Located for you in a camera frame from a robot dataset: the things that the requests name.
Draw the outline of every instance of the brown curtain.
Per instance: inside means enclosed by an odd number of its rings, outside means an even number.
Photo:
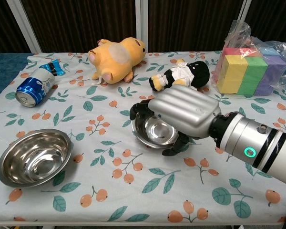
[[[43,52],[87,52],[136,36],[134,0],[21,0]]]
[[[0,0],[0,53],[30,52],[21,30],[5,0]]]
[[[150,0],[148,51],[221,50],[243,0]]]
[[[252,0],[245,21],[252,36],[286,42],[286,0]]]

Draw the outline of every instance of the stainless steel bowl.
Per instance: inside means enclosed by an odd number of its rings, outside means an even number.
[[[174,145],[178,131],[156,116],[142,119],[137,115],[132,121],[136,137],[151,148],[164,149]]]
[[[62,131],[42,129],[11,144],[0,158],[0,180],[10,187],[34,187],[58,174],[71,156],[71,140]]]

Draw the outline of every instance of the yellow block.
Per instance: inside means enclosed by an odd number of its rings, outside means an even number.
[[[242,81],[247,67],[248,62],[242,56],[226,55],[220,73],[226,80]]]
[[[222,94],[235,94],[238,92],[241,84],[241,80],[229,80],[221,75],[217,81],[217,88]]]

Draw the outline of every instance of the table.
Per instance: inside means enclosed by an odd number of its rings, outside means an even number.
[[[0,182],[0,225],[240,225],[276,224],[286,215],[286,185],[219,149],[211,138],[163,157],[132,134],[129,109],[156,96],[148,79],[183,58],[212,72],[220,52],[148,53],[131,83],[91,85],[86,53],[39,53],[0,94],[0,156],[29,131],[55,128],[73,142],[65,169],[48,183],[13,189]],[[65,75],[40,105],[15,99],[17,86],[40,65],[59,59]],[[270,96],[219,94],[222,112],[286,132],[286,91]]]

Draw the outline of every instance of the soda can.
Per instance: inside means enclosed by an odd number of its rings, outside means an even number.
[[[16,90],[16,99],[22,105],[33,107],[39,104],[55,83],[54,75],[43,69],[36,69]]]

